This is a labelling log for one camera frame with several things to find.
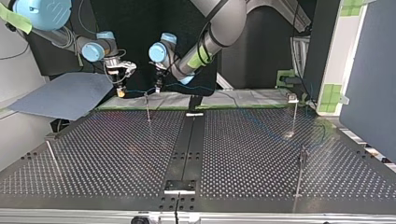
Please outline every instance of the black robot arm segment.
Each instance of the black robot arm segment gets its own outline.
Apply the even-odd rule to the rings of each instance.
[[[175,56],[177,38],[163,34],[149,50],[150,59],[181,83],[188,84],[194,71],[210,63],[221,49],[231,46],[242,34],[247,19],[246,0],[191,0],[207,19],[208,31],[183,57]]]

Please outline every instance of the blue joint cap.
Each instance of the blue joint cap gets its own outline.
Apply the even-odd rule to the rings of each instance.
[[[166,46],[160,42],[157,42],[151,46],[148,50],[148,56],[155,63],[162,63],[166,60]]]
[[[169,33],[163,33],[161,35],[161,40],[168,41],[170,43],[177,43],[177,37],[175,35],[169,34]]]
[[[105,58],[105,50],[97,43],[88,43],[82,47],[82,56],[94,63]]]
[[[187,77],[179,80],[179,82],[181,82],[181,84],[183,84],[183,85],[187,85],[192,81],[193,78],[194,78],[194,76],[187,76]]]
[[[111,32],[111,31],[103,31],[101,33],[97,33],[96,38],[98,38],[98,39],[116,39],[114,37],[113,32]]]

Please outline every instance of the metal plate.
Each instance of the metal plate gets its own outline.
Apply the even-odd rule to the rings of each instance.
[[[304,109],[293,130],[292,113],[288,108],[207,111],[194,210],[396,214],[396,174]],[[303,196],[296,202],[302,146],[310,156]]]
[[[20,161],[14,172],[8,170],[0,177],[0,194],[3,199],[32,199],[26,204],[40,208],[94,209],[119,202],[109,209],[152,210],[163,192],[184,113],[156,111],[151,116],[148,122],[144,111],[93,113],[51,144],[54,155],[45,148],[30,161]]]

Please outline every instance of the metal frame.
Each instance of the metal frame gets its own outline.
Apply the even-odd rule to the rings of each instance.
[[[133,217],[148,217],[162,224],[175,223],[173,213],[138,213],[128,211],[67,211],[0,209],[0,223],[131,223]],[[396,223],[396,216],[335,214],[229,214],[179,213],[181,223]]]
[[[60,136],[62,137],[70,130],[73,130],[88,117],[78,120]],[[259,221],[261,223],[323,223],[325,221],[352,223],[363,220],[364,223],[396,223],[396,216],[306,214],[320,214],[326,212],[342,214],[345,211],[358,214],[362,211],[360,209],[361,206],[365,207],[364,211],[373,211],[378,214],[392,214],[394,213],[394,201],[392,200],[374,203],[370,200],[366,202],[340,202],[332,199],[324,199],[323,201],[323,199],[320,198],[299,198],[297,201],[294,199],[282,201],[272,199],[258,201],[243,199],[201,199],[199,188],[203,165],[202,157],[204,156],[206,117],[207,114],[205,111],[202,117],[184,117],[184,126],[179,131],[179,136],[173,150],[175,159],[171,159],[168,164],[167,172],[163,180],[164,183],[172,179],[195,180],[197,186],[195,195],[167,195],[160,193],[155,200],[112,200],[90,197],[43,199],[42,197],[38,198],[36,196],[27,195],[8,195],[7,197],[3,195],[0,197],[2,204],[11,204],[10,208],[14,207],[15,209],[0,209],[0,223],[16,221],[19,223],[81,223],[81,220],[84,223],[130,223],[132,217],[135,216],[148,216],[154,220],[161,219],[162,223],[174,223],[175,212],[177,212],[180,221],[188,223],[240,223],[242,221],[244,223],[256,223]],[[365,157],[360,158],[360,160],[366,160],[373,165],[373,167],[376,167],[376,170],[381,175],[386,176],[392,181],[396,181],[394,173],[380,161],[372,159],[363,148],[341,131],[337,130],[336,134],[336,137],[342,140],[351,150],[356,150],[358,154]],[[40,150],[46,149],[46,145],[42,145],[32,152],[39,152]],[[1,172],[0,176],[13,174],[15,169],[23,166],[26,162],[28,162],[28,160],[15,162],[5,171]],[[296,202],[297,209],[293,210],[293,206],[295,206]],[[325,202],[325,206],[317,207],[318,204],[322,204],[323,202]]]
[[[256,7],[273,7],[291,25],[293,25],[294,14],[298,6],[297,0],[248,0],[247,14]],[[296,17],[295,28],[298,32],[303,32],[305,27],[311,23],[304,10],[300,8]]]

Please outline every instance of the hole pattern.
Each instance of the hole pattern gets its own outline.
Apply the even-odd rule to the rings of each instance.
[[[96,112],[13,175],[0,194],[157,197],[184,113]]]

